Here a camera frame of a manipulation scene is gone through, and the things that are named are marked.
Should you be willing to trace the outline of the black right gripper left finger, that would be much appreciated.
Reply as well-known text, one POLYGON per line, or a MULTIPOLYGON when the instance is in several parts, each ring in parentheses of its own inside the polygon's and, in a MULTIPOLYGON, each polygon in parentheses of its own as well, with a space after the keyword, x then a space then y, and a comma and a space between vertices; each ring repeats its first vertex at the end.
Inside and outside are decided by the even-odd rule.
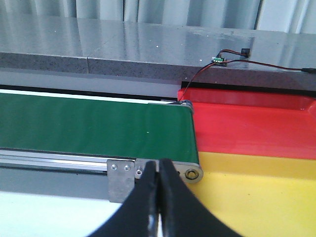
POLYGON ((156 237, 158 234, 156 163, 149 161, 120 208, 91 237, 156 237))

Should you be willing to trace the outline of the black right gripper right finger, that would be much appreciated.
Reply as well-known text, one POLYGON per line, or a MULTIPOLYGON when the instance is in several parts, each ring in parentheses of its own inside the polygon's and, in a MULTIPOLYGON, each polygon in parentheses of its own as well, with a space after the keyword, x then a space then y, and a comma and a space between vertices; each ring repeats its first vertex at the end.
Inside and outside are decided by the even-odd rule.
POLYGON ((239 237, 195 197, 169 159, 159 161, 159 198, 165 237, 239 237))

